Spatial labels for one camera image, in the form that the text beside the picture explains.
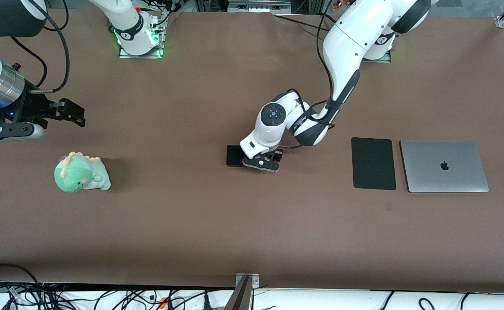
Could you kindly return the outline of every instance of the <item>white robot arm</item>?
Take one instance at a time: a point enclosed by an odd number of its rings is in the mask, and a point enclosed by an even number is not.
[[[269,153],[277,149],[285,129],[300,145],[319,143],[354,90],[365,55],[370,52],[370,57],[382,57],[392,44],[394,32],[402,34],[416,27],[426,17],[430,5],[431,0],[354,2],[323,42],[323,59],[333,87],[321,112],[310,108],[295,90],[273,98],[258,114],[254,131],[240,142],[248,157],[243,160],[244,165],[277,171],[278,165],[277,169],[269,165],[272,157]]]
[[[158,17],[138,12],[131,0],[89,0],[98,6],[114,27],[118,43],[130,55],[148,53],[160,42]]]
[[[0,37],[33,37],[45,25],[44,0],[0,1]],[[112,23],[118,42],[130,55],[143,55],[159,44],[158,18],[138,12],[131,0],[91,0]],[[38,139],[47,127],[43,118],[85,125],[84,110],[74,102],[47,100],[36,86],[0,59],[0,141]]]

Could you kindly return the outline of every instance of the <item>brown table surface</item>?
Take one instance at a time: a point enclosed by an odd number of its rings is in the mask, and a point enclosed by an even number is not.
[[[230,286],[255,272],[273,287],[504,291],[504,29],[492,19],[428,18],[402,35],[391,64],[362,65],[335,129],[287,151],[278,173],[226,167],[226,145],[288,88],[328,96],[312,28],[183,13],[163,59],[129,60],[106,27],[97,8],[71,10],[70,79],[49,96],[81,104],[85,128],[51,121],[42,140],[0,143],[0,262],[41,281]],[[21,41],[49,65],[43,87],[57,86],[57,35]],[[0,57],[41,76],[8,38]],[[396,190],[354,188],[352,137],[393,141]],[[405,139],[476,139],[490,191],[408,193]],[[70,151],[104,158],[112,189],[61,192],[53,169]]]

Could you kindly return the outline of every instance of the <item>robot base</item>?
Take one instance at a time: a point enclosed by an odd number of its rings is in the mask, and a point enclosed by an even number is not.
[[[277,162],[281,161],[282,157],[283,157],[283,150],[276,149],[268,153],[256,155],[252,159],[244,157],[243,165],[247,167],[254,167],[260,170],[277,172],[279,171],[279,164]]]
[[[155,34],[152,35],[154,40],[158,40],[158,45],[153,47],[148,53],[143,55],[131,55],[126,52],[122,47],[120,47],[120,51],[118,52],[118,58],[121,59],[159,59],[164,55],[164,42],[166,40],[166,30],[168,27],[168,14],[164,10],[160,17],[155,15],[152,16],[152,22],[158,23],[158,20],[164,20],[163,23],[157,25],[156,27],[151,28],[150,31],[153,31]]]

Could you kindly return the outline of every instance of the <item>cable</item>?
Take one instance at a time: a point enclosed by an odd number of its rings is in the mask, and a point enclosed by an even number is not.
[[[203,310],[212,310],[212,306],[210,305],[210,298],[208,297],[208,292],[204,292],[204,308]]]
[[[426,308],[424,308],[424,306],[423,306],[423,301],[427,302],[427,303],[430,305],[431,309],[426,309]],[[420,298],[420,299],[419,299],[419,307],[420,307],[422,310],[436,310],[436,309],[434,308],[434,305],[433,305],[433,304],[432,304],[429,300],[427,300],[426,298]]]
[[[187,301],[185,300],[185,298],[174,298],[174,299],[170,299],[170,301],[179,300],[179,299],[183,300],[180,304],[183,304],[183,310],[185,310],[185,308],[187,308],[187,304],[185,304]]]
[[[97,301],[95,302],[95,305],[93,306],[93,310],[96,310],[97,309],[97,306],[99,305],[99,301],[101,300],[101,298],[105,298],[107,295],[108,292],[104,292],[103,294],[101,294],[101,296],[99,296],[99,298],[97,298]]]
[[[329,14],[324,14],[324,16],[327,17],[328,19],[330,19],[331,22],[336,24],[336,19],[333,19],[332,16],[330,16]]]
[[[66,26],[68,25],[68,6],[66,5],[66,1],[65,0],[62,0],[62,2],[65,5],[66,20],[65,20],[65,24],[63,26],[61,26],[61,28],[59,28],[59,30],[64,30],[66,28]],[[44,29],[45,30],[49,30],[49,31],[57,31],[55,29],[47,28],[46,26],[44,26]]]
[[[307,1],[308,1],[308,0],[304,0],[304,2],[302,2],[302,3],[300,4],[300,6],[298,6],[298,7],[296,8],[296,10],[294,10],[294,11],[292,12],[292,14],[295,14],[298,10],[300,10],[300,8],[301,8],[302,6],[304,6],[304,4],[305,4]]]
[[[390,298],[392,298],[392,295],[394,293],[395,293],[395,291],[390,292],[390,295],[388,295],[388,297],[384,301],[384,304],[382,305],[382,308],[380,308],[380,310],[385,310],[386,309],[386,306],[388,305],[388,302],[390,302]]]
[[[45,81],[45,78],[47,78],[47,64],[45,63],[45,61],[43,59],[41,59],[41,57],[39,57],[36,53],[34,53],[33,51],[31,51],[29,48],[25,47],[24,44],[20,43],[19,40],[16,39],[16,37],[11,37],[11,39],[19,46],[21,47],[23,50],[25,50],[26,52],[28,52],[30,55],[32,55],[35,59],[37,59],[39,62],[41,62],[41,65],[43,66],[44,68],[44,72],[43,74],[41,75],[41,79],[40,81],[36,84],[37,87],[41,86],[41,83],[43,83]]]
[[[299,147],[303,147],[303,145],[296,145],[296,146],[284,146],[284,145],[279,145],[279,147],[282,147],[283,149],[297,149]]]
[[[14,263],[0,263],[0,267],[12,267],[12,268],[20,269],[20,270],[24,271],[27,275],[29,275],[32,278],[32,280],[37,284],[36,277],[25,267],[16,265]]]
[[[161,23],[164,23],[168,19],[168,17],[170,16],[171,12],[172,11],[168,12],[167,15],[166,15],[166,17],[161,22],[158,22],[157,24],[154,24],[152,26],[156,27],[156,26],[160,25]]]
[[[182,302],[182,303],[178,304],[177,306],[175,306],[173,310],[176,310],[179,306],[181,306],[182,304],[185,304],[186,302],[188,302],[189,300],[191,300],[193,298],[197,298],[198,296],[202,296],[204,294],[208,294],[209,292],[216,292],[216,291],[222,291],[222,290],[226,290],[226,288],[215,288],[213,290],[206,290],[206,291],[204,291],[202,293],[199,293],[199,294],[196,294],[194,296],[191,296],[190,298],[185,299],[184,302]]]
[[[463,305],[464,305],[464,300],[467,298],[467,296],[470,295],[470,292],[467,292],[463,298],[460,300],[460,310],[463,310]]]
[[[55,28],[55,31],[59,34],[59,37],[61,38],[62,47],[65,50],[65,60],[66,60],[65,78],[62,80],[62,83],[57,88],[53,88],[53,90],[51,90],[51,92],[56,93],[66,85],[66,82],[68,82],[68,76],[70,74],[70,55],[68,54],[68,45],[66,44],[65,36],[62,34],[61,29],[59,29],[59,26],[57,26],[53,18],[51,18],[51,16],[49,16],[49,14],[47,14],[47,12],[45,12],[45,10],[41,8],[41,6],[38,6],[34,0],[28,0],[28,2],[30,2],[35,8],[37,8],[41,12],[41,14],[43,14],[45,18],[49,20],[51,25],[53,25],[53,28]]]
[[[300,101],[300,105],[302,106],[302,111],[305,113],[306,112],[305,104],[304,104],[304,100],[302,100],[302,96],[300,96],[300,93],[297,90],[295,90],[294,88],[291,88],[291,89],[287,90],[287,92],[295,92],[298,95],[298,99]],[[322,102],[317,102],[313,106],[319,105],[319,104],[321,104],[323,102],[325,102],[325,100],[323,100]],[[334,127],[334,124],[331,124],[331,123],[328,123],[328,122],[324,122],[324,121],[322,121],[320,119],[314,118],[311,115],[308,115],[308,119],[312,120],[312,121],[315,121],[315,122],[318,122],[321,125],[329,126],[329,129],[327,129],[327,130],[331,130]]]
[[[319,22],[319,28],[317,28],[317,36],[315,37],[315,45],[317,47],[317,56],[319,57],[319,60],[323,64],[323,67],[325,67],[325,71],[327,71],[327,76],[329,77],[329,84],[330,84],[330,95],[333,95],[333,78],[330,77],[329,69],[327,68],[327,64],[325,63],[325,60],[323,57],[321,57],[321,52],[319,51],[319,33],[321,30],[321,26],[323,25],[323,20],[325,19],[325,16],[327,15],[327,11],[329,10],[331,2],[327,4],[327,8],[325,8],[325,12],[323,13],[323,16],[321,16],[321,21]]]
[[[286,19],[286,20],[290,20],[291,22],[299,23],[299,24],[302,24],[302,25],[310,26],[310,27],[313,27],[313,28],[317,29],[317,31],[319,31],[319,30],[329,31],[327,28],[322,28],[321,25],[315,26],[315,25],[304,23],[304,22],[300,22],[299,20],[295,20],[295,19],[288,18],[288,17],[285,17],[285,16],[280,16],[280,15],[275,15],[275,17]]]

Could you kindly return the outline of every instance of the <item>laptop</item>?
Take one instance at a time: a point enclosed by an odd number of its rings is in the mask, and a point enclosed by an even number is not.
[[[488,192],[474,140],[402,140],[409,192]]]

